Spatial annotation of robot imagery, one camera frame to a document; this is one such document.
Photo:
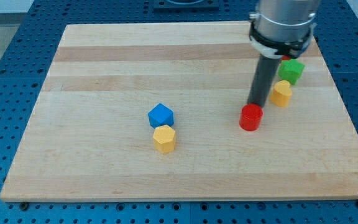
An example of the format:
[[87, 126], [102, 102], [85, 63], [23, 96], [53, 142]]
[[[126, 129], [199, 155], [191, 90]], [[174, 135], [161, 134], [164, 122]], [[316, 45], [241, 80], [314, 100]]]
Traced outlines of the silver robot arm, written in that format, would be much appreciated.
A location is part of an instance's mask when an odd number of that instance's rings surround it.
[[251, 44], [264, 57], [298, 58], [309, 47], [320, 0], [259, 0], [249, 13]]

